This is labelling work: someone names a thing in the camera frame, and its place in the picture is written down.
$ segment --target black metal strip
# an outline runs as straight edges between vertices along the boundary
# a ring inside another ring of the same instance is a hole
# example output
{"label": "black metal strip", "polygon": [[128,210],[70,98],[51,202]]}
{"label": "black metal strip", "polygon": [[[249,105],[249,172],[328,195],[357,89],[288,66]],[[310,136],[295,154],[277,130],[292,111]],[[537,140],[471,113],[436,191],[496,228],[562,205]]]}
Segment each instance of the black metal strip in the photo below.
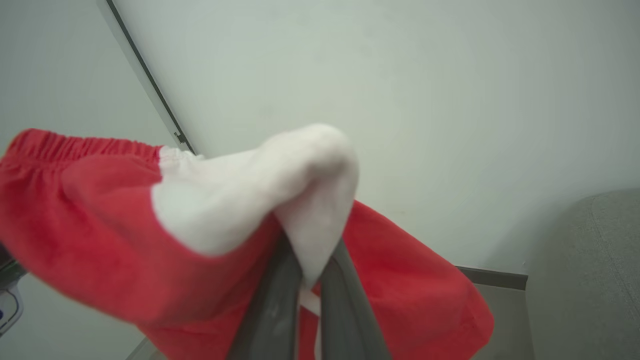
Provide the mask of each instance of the black metal strip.
{"label": "black metal strip", "polygon": [[129,46],[131,46],[131,49],[136,54],[136,57],[137,57],[138,61],[140,62],[140,65],[142,66],[142,69],[145,71],[145,74],[149,78],[149,81],[151,81],[151,85],[154,87],[154,90],[156,91],[156,94],[158,95],[158,97],[160,97],[160,101],[162,101],[162,104],[164,105],[164,108],[166,109],[166,112],[169,113],[169,116],[171,117],[171,121],[173,121],[173,125],[175,125],[175,128],[178,129],[178,132],[180,133],[180,134],[174,133],[174,135],[177,136],[178,141],[180,143],[185,143],[187,145],[187,147],[189,147],[189,150],[195,154],[195,151],[193,150],[191,144],[189,143],[189,140],[187,139],[187,136],[182,131],[182,128],[180,127],[180,124],[178,124],[178,121],[175,120],[175,116],[173,116],[173,112],[169,108],[169,104],[167,104],[166,100],[164,99],[164,96],[162,95],[162,92],[160,92],[160,88],[156,84],[156,81],[155,81],[154,77],[151,75],[151,72],[149,71],[149,68],[147,67],[147,64],[145,63],[145,60],[142,58],[142,55],[138,51],[138,48],[136,47],[136,44],[133,42],[133,39],[131,38],[131,34],[129,34],[129,30],[127,30],[127,27],[124,25],[124,21],[122,21],[120,13],[118,13],[118,9],[116,8],[115,4],[113,3],[113,0],[107,0],[107,4],[109,4],[109,8],[111,9],[111,12],[113,13],[113,16],[116,17],[116,20],[118,21],[118,25],[120,25],[120,29],[122,29],[122,32],[124,33],[124,36],[127,38],[127,41],[129,42]]}
{"label": "black metal strip", "polygon": [[457,266],[457,268],[474,284],[497,286],[499,288],[525,290],[527,279],[529,278],[526,275],[509,272],[465,268],[463,266]]}

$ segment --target white fabric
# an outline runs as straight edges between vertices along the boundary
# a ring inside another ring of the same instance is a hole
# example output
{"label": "white fabric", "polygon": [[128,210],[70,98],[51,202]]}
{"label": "white fabric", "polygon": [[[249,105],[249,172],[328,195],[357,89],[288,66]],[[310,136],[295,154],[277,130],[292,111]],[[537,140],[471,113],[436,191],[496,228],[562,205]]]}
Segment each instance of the white fabric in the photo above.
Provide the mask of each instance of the white fabric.
{"label": "white fabric", "polygon": [[[358,183],[348,139],[319,124],[210,160],[163,147],[159,166],[163,179],[152,188],[152,202],[173,237],[197,253],[219,256],[274,212],[307,287],[316,283],[340,239]],[[303,305],[316,307],[306,304],[310,298],[301,299]]]}

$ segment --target baseboard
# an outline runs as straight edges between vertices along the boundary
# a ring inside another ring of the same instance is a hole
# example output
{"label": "baseboard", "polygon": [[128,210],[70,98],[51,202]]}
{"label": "baseboard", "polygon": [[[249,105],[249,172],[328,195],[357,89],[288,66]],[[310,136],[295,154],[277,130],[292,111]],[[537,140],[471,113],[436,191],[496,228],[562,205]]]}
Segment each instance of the baseboard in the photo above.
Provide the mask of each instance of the baseboard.
{"label": "baseboard", "polygon": [[463,266],[457,266],[457,268],[474,284],[497,286],[499,288],[524,290],[527,287],[527,279],[529,278],[526,275],[509,272],[465,268]]}

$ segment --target floor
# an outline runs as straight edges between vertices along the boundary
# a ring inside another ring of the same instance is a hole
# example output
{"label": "floor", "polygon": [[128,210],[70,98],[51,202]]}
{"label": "floor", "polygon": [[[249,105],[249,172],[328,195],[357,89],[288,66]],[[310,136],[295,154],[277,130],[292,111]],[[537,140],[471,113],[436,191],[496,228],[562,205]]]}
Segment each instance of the floor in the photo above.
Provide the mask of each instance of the floor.
{"label": "floor", "polygon": [[[495,319],[493,336],[472,360],[534,360],[524,291],[476,285]],[[143,341],[127,360],[164,360],[151,342]]]}

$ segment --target elastic waistband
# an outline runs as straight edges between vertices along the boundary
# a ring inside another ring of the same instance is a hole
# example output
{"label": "elastic waistband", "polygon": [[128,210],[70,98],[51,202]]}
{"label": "elastic waistband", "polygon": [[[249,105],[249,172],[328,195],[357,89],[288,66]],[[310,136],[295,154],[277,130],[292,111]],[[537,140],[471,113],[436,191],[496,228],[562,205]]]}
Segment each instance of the elastic waistband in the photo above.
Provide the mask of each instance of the elastic waistband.
{"label": "elastic waistband", "polygon": [[67,162],[91,155],[133,155],[147,161],[158,161],[161,146],[112,138],[79,138],[51,131],[27,129],[18,134],[4,155],[44,162]]}

